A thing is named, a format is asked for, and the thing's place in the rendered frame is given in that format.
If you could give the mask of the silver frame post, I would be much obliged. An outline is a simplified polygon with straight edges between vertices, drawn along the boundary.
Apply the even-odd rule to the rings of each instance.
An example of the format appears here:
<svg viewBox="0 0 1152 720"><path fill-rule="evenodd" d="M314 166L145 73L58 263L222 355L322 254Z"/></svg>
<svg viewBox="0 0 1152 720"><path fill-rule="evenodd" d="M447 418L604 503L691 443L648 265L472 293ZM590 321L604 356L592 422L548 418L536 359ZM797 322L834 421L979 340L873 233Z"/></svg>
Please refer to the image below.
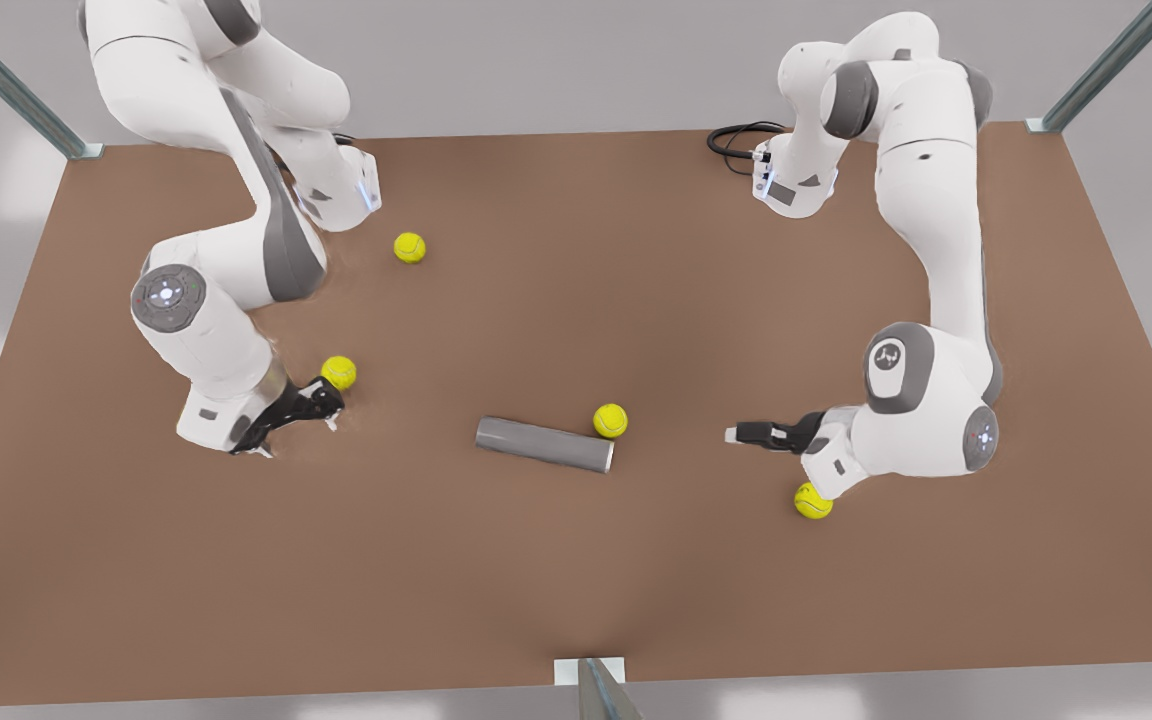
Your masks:
<svg viewBox="0 0 1152 720"><path fill-rule="evenodd" d="M626 659L556 659L554 685L576 685L579 720L644 720L626 691Z"/></svg>
<svg viewBox="0 0 1152 720"><path fill-rule="evenodd" d="M1047 109L1043 118L1026 118L1024 126L1032 135L1061 135L1083 109L1087 109L1098 94L1111 85L1144 47L1152 41L1152 0L1135 15L1111 45L1102 50L1092 65L1082 73L1069 91Z"/></svg>
<svg viewBox="0 0 1152 720"><path fill-rule="evenodd" d="M82 141L73 129L51 109L26 83L20 81L8 65L0 59L0 99L31 126L41 138L50 141L65 159L88 160L104 156L101 143Z"/></svg>

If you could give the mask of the grey tennis tube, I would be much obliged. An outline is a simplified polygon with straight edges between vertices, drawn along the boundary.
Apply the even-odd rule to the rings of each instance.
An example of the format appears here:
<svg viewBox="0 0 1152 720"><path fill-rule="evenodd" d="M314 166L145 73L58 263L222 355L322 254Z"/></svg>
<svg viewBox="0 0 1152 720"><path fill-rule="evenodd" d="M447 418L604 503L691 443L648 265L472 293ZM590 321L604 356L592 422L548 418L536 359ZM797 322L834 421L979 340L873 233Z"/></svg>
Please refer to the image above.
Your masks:
<svg viewBox="0 0 1152 720"><path fill-rule="evenodd" d="M602 437L579 435L566 430L483 416L477 424L475 446L484 450L530 457L550 464L608 473L614 442Z"/></svg>

